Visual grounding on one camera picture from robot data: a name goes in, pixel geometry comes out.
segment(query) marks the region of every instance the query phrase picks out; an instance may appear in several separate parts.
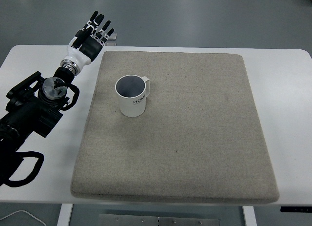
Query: black cable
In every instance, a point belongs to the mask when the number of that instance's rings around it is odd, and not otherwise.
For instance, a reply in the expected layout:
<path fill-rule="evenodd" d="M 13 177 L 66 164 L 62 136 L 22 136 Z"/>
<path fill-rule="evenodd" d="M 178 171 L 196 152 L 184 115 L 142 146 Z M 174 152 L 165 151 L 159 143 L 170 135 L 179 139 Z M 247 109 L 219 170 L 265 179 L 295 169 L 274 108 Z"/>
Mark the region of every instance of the black cable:
<path fill-rule="evenodd" d="M 61 110 L 63 110 L 63 111 L 69 110 L 70 108 L 72 108 L 76 104 L 80 91 L 79 91 L 77 86 L 75 86 L 71 83 L 66 83 L 66 82 L 60 82 L 60 83 L 56 83 L 54 85 L 54 88 L 58 88 L 58 87 L 68 87 L 74 92 L 72 102 L 70 104 L 68 104 L 67 106 L 61 108 Z"/>

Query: black strap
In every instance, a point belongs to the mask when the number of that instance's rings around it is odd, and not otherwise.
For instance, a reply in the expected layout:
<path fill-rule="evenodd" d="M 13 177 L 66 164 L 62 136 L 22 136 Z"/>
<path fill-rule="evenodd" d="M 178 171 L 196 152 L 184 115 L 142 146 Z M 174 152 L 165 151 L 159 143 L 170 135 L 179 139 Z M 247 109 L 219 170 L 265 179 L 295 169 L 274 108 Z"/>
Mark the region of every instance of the black strap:
<path fill-rule="evenodd" d="M 44 155 L 39 153 L 39 152 L 28 151 L 28 152 L 18 152 L 18 154 L 22 158 L 34 157 L 34 158 L 38 158 L 38 160 L 37 160 L 32 172 L 24 180 L 11 181 L 8 179 L 8 180 L 4 181 L 4 184 L 9 186 L 9 187 L 20 187 L 20 186 L 23 186 L 23 185 L 26 185 L 26 184 L 32 182 L 35 179 L 35 177 L 38 175 L 40 168 L 42 167 L 42 164 L 44 161 Z"/>

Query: white mug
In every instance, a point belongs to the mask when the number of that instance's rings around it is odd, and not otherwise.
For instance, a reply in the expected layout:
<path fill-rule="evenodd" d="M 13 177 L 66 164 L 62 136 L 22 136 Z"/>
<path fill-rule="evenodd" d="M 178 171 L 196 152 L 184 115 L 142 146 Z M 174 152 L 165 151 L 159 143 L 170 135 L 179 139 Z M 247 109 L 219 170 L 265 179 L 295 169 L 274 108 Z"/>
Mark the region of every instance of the white mug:
<path fill-rule="evenodd" d="M 150 79 L 146 76 L 126 75 L 117 80 L 115 91 L 118 95 L 119 108 L 125 116 L 141 115 L 150 94 Z"/>

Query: metal plate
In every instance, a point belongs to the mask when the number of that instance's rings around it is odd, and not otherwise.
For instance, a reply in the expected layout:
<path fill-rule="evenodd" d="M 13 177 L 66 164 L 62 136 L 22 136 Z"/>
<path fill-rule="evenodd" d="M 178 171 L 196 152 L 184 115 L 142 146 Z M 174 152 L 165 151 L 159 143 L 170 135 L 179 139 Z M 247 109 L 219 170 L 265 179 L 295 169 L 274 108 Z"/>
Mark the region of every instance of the metal plate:
<path fill-rule="evenodd" d="M 99 214 L 99 226 L 219 226 L 218 219 Z"/>
<path fill-rule="evenodd" d="M 115 41 L 107 41 L 104 46 L 116 46 L 116 42 Z"/>
<path fill-rule="evenodd" d="M 110 37 L 108 38 L 108 40 L 109 40 L 109 41 L 115 41 L 116 38 L 117 38 L 117 33 L 113 33 L 113 34 L 110 35 Z"/>

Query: robotic hand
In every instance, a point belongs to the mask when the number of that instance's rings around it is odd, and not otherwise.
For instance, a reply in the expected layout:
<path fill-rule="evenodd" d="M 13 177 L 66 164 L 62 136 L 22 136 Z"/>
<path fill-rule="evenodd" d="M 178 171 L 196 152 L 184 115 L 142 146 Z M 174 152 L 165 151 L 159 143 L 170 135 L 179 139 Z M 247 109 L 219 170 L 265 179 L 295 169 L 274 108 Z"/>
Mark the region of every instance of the robotic hand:
<path fill-rule="evenodd" d="M 104 34 L 110 21 L 97 32 L 103 19 L 104 15 L 94 12 L 86 25 L 70 41 L 67 46 L 68 54 L 61 61 L 53 77 L 45 79 L 37 71 L 7 93 L 6 96 L 10 99 L 6 106 L 8 113 L 0 119 L 0 186 L 2 184 L 10 187 L 23 186 L 33 181 L 39 173 L 44 156 L 34 151 L 17 152 L 17 150 L 32 132 L 46 137 L 63 116 L 60 111 L 70 109 L 77 102 L 79 89 L 71 84 L 73 79 L 84 66 L 98 56 L 114 32 L 111 29 Z M 68 88 L 74 92 L 70 104 L 66 96 Z M 33 171 L 24 180 L 9 180 L 25 157 L 38 158 Z"/>

